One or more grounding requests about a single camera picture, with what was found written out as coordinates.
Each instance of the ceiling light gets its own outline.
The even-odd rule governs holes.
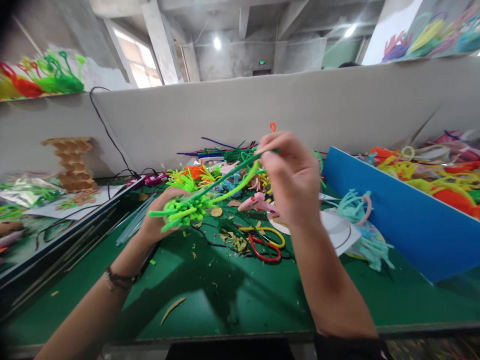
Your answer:
[[[222,43],[220,42],[220,39],[218,36],[215,38],[215,40],[213,40],[213,46],[217,50],[220,50],[220,48],[222,47]]]
[[[357,24],[353,24],[352,26],[350,26],[350,27],[348,28],[347,31],[345,31],[345,35],[344,35],[344,36],[345,36],[346,38],[351,37],[356,28],[357,28]]]

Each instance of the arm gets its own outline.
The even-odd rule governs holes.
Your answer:
[[[314,155],[288,132],[264,136],[257,151],[263,153],[275,206],[288,223],[317,331],[340,338],[376,338],[369,309],[320,221],[320,171]]]
[[[178,188],[168,189],[152,202],[150,210],[162,210],[170,199],[184,194],[185,192]],[[162,233],[163,226],[161,218],[145,217],[138,233],[111,265],[111,271],[121,276],[137,275],[150,248],[172,232]],[[127,296],[126,290],[108,283],[105,276],[100,277],[35,359],[96,359],[108,331],[122,311]]]

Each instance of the pink glue gun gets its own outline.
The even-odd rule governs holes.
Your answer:
[[[265,201],[265,194],[263,192],[257,192],[254,196],[250,196],[238,207],[238,211],[241,212],[246,212],[250,209],[255,209],[257,211],[265,210],[270,212],[273,217],[280,215],[275,206]]]

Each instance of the hand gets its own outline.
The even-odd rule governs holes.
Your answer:
[[[157,199],[155,199],[148,211],[162,211],[165,205],[173,198],[179,196],[189,196],[190,193],[186,192],[178,187],[170,187],[163,194],[161,194]],[[156,242],[166,238],[168,235],[173,233],[176,229],[170,229],[167,232],[162,232],[162,228],[165,226],[165,221],[163,217],[150,217],[147,215],[143,220],[140,230],[138,231],[138,239],[144,245],[150,246]]]
[[[269,150],[280,149],[279,153]],[[260,140],[257,153],[271,181],[275,206],[289,226],[320,224],[320,169],[315,155],[291,132]]]

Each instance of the blue divider board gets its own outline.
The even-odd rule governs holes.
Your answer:
[[[323,175],[342,196],[370,190],[368,220],[430,282],[480,265],[480,221],[335,147]]]

